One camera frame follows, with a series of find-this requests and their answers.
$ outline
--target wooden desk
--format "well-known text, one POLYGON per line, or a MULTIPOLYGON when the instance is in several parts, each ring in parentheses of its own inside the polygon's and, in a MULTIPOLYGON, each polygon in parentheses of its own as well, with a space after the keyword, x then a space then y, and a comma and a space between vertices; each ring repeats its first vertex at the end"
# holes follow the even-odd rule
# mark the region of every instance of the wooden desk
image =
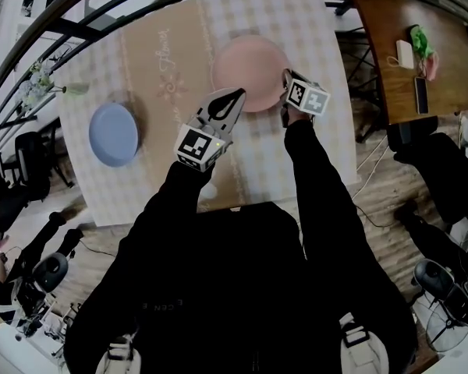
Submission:
POLYGON ((385 114, 390 125, 468 110, 468 36, 463 23, 416 0, 353 0, 377 66, 385 114), (394 68, 395 42, 410 41, 407 29, 421 25, 440 57, 437 78, 427 82, 428 115, 417 114, 414 77, 419 69, 394 68))

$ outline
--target blue plate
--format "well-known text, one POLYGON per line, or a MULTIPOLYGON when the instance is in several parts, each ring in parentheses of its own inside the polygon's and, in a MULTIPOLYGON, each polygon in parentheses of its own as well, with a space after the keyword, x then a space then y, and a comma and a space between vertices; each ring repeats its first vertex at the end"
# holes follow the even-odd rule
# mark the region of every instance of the blue plate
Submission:
POLYGON ((88 138, 95 156, 112 168, 128 164, 139 144, 135 119, 125 107, 115 103, 104 104, 95 111, 88 138))

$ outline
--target tabletop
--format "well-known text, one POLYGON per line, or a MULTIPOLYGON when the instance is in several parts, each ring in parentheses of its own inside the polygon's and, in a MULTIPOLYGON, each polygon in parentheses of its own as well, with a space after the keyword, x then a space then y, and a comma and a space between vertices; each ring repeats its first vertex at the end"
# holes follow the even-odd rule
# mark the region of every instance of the tabletop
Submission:
MULTIPOLYGON (((178 127, 213 90, 215 52, 243 34, 274 41, 296 71, 331 94, 314 128, 343 182, 356 182, 348 87, 324 0, 188 0, 114 32, 55 73, 58 85, 89 85, 83 96, 64 94, 57 104, 76 179, 96 225, 135 221, 176 160, 178 127), (88 142, 92 114, 110 101, 131 110, 140 131, 140 148, 123 168, 104 166, 88 142)), ((234 144, 218 159, 198 210, 295 197, 284 135, 278 110, 242 113, 232 131, 234 144)))
POLYGON ((460 19, 417 0, 353 1, 369 39, 390 125, 468 110, 468 36, 460 19), (387 61, 397 57, 396 41, 410 42, 413 25, 424 28, 440 59, 436 79, 427 82, 428 115, 417 113, 414 77, 419 69, 387 61))

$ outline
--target pink plate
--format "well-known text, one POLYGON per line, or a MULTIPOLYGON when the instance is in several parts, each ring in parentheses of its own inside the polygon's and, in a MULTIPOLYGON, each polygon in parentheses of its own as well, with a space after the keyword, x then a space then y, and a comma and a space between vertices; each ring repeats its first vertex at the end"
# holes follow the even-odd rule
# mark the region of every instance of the pink plate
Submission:
POLYGON ((240 36, 215 56, 211 81, 216 90, 246 90, 243 111, 259 112, 276 105, 284 93, 282 73, 289 68, 284 51, 262 36, 240 36))

